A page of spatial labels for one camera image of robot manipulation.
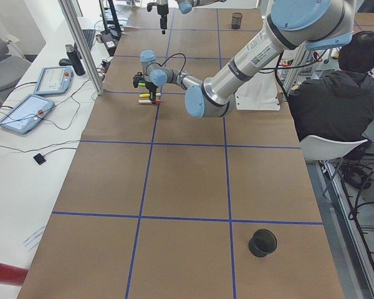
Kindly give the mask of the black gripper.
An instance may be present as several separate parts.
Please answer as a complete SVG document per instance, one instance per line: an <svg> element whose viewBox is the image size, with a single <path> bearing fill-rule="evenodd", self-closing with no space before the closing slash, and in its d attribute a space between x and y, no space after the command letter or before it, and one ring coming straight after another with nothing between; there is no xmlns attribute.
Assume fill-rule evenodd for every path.
<svg viewBox="0 0 374 299"><path fill-rule="evenodd" d="M160 28L161 33L165 34L167 30L167 15L169 13L169 7L167 3L158 3L157 4L157 13L160 17Z"/></svg>
<svg viewBox="0 0 374 299"><path fill-rule="evenodd" d="M148 89L150 96L149 100L151 103L158 104L159 103L159 93L157 93L157 86L153 82L146 82L145 87Z"/></svg>

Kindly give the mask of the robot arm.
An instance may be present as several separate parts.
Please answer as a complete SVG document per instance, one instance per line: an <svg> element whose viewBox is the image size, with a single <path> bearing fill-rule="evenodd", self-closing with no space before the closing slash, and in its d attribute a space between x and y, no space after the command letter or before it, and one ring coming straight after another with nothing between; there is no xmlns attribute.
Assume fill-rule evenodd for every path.
<svg viewBox="0 0 374 299"><path fill-rule="evenodd" d="M215 76L204 80L162 67L152 50L140 54L142 76L154 87L166 83L185 90L185 107L196 118L223 117L235 107L234 94L285 50L348 44L353 35L355 1L274 1L256 34Z"/></svg>
<svg viewBox="0 0 374 299"><path fill-rule="evenodd" d="M210 0L176 0L178 8L182 14L187 14L191 12L194 7L198 6L207 6L218 1ZM166 34L167 25L168 25L168 14L169 14L169 5L168 0L159 0L155 1L157 13L160 16L160 29L163 35Z"/></svg>

